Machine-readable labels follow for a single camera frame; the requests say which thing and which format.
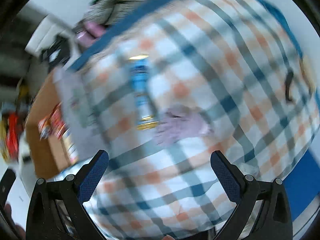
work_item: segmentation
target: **checkered cloth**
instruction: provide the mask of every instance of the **checkered cloth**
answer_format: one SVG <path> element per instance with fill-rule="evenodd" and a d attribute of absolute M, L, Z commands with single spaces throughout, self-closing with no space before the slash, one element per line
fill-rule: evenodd
<path fill-rule="evenodd" d="M 139 54 L 149 55 L 155 113 L 181 103 L 210 121 L 213 136 L 160 148 L 152 129 L 135 128 L 127 59 Z M 289 69 L 294 103 L 285 100 Z M 283 179 L 319 127 L 297 51 L 256 0 L 173 0 L 115 37 L 81 73 L 110 143 L 107 172 L 84 207 L 108 238 L 182 239 L 212 228 L 235 207 L 210 167 L 213 151 L 259 180 Z"/>

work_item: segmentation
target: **gold base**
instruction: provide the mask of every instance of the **gold base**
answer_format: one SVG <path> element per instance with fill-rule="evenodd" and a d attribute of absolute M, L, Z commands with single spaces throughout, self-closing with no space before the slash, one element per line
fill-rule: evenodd
<path fill-rule="evenodd" d="M 138 130 L 146 130 L 146 129 L 151 129 L 155 128 L 158 125 L 158 122 L 148 122 L 148 123 L 142 123 L 137 125 Z"/>

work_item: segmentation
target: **crumpled purple fabric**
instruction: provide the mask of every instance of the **crumpled purple fabric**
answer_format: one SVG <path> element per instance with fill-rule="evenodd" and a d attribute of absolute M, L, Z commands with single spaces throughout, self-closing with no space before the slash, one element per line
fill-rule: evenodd
<path fill-rule="evenodd" d="M 155 128 L 157 145 L 167 147 L 184 138 L 199 137 L 212 133 L 202 116 L 186 106 L 170 107 Z"/>

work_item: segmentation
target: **blue textured gripper pad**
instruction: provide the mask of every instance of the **blue textured gripper pad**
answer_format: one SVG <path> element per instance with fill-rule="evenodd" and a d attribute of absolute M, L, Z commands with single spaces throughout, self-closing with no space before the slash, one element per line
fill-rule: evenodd
<path fill-rule="evenodd" d="M 78 188 L 78 200 L 81 204 L 90 200 L 108 164 L 109 155 L 104 151 Z"/>
<path fill-rule="evenodd" d="M 240 185 L 237 183 L 227 166 L 216 153 L 211 154 L 210 164 L 229 200 L 239 204 L 241 200 Z"/>

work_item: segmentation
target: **black object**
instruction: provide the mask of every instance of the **black object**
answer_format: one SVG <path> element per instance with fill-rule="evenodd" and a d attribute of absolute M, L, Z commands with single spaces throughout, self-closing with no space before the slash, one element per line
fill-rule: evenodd
<path fill-rule="evenodd" d="M 77 236 L 81 240 L 106 240 L 82 204 L 91 198 L 108 162 L 107 152 L 100 150 L 76 175 L 68 175 L 63 181 L 57 182 L 46 182 L 44 179 L 39 179 L 30 201 L 26 240 L 74 240 L 63 222 L 57 200 L 64 202 Z M 263 200 L 263 203 L 251 233 L 245 239 L 292 239 L 289 204 L 280 179 L 274 182 L 263 182 L 256 181 L 251 175 L 244 176 L 236 166 L 228 162 L 220 151 L 212 153 L 210 162 L 227 196 L 231 201 L 237 203 L 232 215 L 215 239 L 237 240 L 249 219 L 256 200 Z M 9 178 L 7 182 L 12 184 L 15 176 L 13 178 L 12 171 L 8 170 L 4 178 Z M 1 196 L 1 203 L 5 203 L 6 197 L 7 191 Z M 20 239 L 15 231 L 14 223 L 4 214 L 2 207 L 0 207 L 0 212 L 4 215 L 2 217 L 4 224 L 0 226 L 0 236 L 3 234 L 5 240 Z M 198 236 L 206 240 L 207 234 L 198 234 Z"/>
<path fill-rule="evenodd" d="M 220 151 L 212 153 L 210 162 L 229 200 L 237 203 L 216 240 L 238 239 L 257 200 L 263 202 L 250 234 L 244 239 L 293 238 L 288 198 L 280 179 L 264 182 L 255 180 L 251 175 L 244 176 Z"/>
<path fill-rule="evenodd" d="M 287 101 L 287 103 L 293 102 L 293 99 L 289 96 L 289 91 L 290 91 L 290 86 L 293 80 L 293 71 L 289 70 L 289 72 L 287 73 L 287 77 L 285 78 L 285 100 Z"/>
<path fill-rule="evenodd" d="M 70 54 L 68 39 L 57 35 L 54 43 L 48 49 L 41 51 L 40 61 L 46 61 L 49 64 L 50 73 L 58 64 L 65 65 L 70 59 Z"/>

